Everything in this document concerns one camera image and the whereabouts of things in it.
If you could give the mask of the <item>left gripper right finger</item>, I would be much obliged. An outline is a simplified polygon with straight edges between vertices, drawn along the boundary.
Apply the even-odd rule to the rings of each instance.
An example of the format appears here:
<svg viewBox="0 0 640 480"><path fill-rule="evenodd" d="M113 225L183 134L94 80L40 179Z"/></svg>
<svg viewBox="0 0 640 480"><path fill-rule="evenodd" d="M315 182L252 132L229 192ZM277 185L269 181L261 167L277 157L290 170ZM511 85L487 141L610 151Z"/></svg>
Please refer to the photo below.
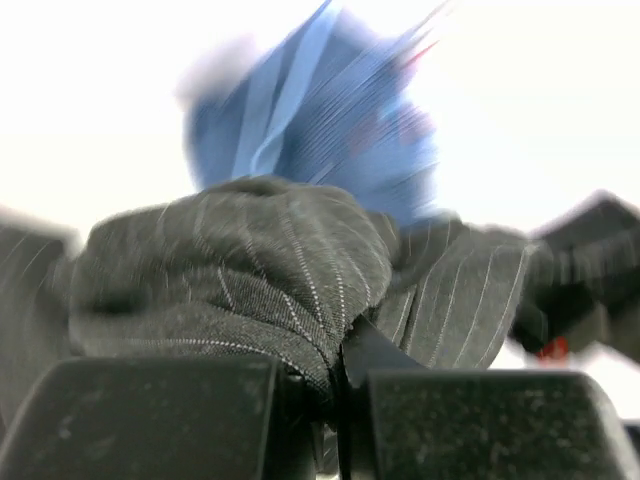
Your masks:
<svg viewBox="0 0 640 480"><path fill-rule="evenodd" d="M348 479L635 479L637 443L588 376L429 370L360 319L344 342Z"/></svg>

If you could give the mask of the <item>black pinstripe shirt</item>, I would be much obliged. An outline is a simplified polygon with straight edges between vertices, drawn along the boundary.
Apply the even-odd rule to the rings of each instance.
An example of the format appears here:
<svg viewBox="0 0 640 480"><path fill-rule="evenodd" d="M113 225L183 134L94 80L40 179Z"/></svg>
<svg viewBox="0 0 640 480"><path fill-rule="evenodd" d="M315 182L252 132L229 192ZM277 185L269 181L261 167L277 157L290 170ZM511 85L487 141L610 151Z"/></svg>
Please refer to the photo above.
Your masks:
<svg viewBox="0 0 640 480"><path fill-rule="evenodd" d="M74 356L263 354L333 405L359 316L427 367L485 368L534 255L523 238L454 218L401 230L344 191L235 181L93 228L77 255L1 217L1 417Z"/></svg>

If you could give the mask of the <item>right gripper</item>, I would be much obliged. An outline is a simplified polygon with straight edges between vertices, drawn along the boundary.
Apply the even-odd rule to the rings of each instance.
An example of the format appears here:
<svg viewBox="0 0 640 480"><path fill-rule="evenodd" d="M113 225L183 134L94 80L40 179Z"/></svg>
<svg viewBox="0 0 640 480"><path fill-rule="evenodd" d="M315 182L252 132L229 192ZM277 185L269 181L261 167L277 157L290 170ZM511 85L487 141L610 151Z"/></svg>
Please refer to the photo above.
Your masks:
<svg viewBox="0 0 640 480"><path fill-rule="evenodd" d="M602 343L639 357L639 211L600 191L538 232L551 252L511 337L538 358Z"/></svg>

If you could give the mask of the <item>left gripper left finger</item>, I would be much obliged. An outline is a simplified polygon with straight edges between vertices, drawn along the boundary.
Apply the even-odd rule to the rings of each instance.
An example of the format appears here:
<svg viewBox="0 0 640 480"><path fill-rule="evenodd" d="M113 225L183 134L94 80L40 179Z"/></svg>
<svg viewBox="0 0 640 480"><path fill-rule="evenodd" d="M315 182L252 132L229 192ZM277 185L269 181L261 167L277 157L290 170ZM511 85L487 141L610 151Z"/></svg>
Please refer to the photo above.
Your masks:
<svg viewBox="0 0 640 480"><path fill-rule="evenodd" d="M5 479L301 479L305 422L272 359L85 359L34 387Z"/></svg>

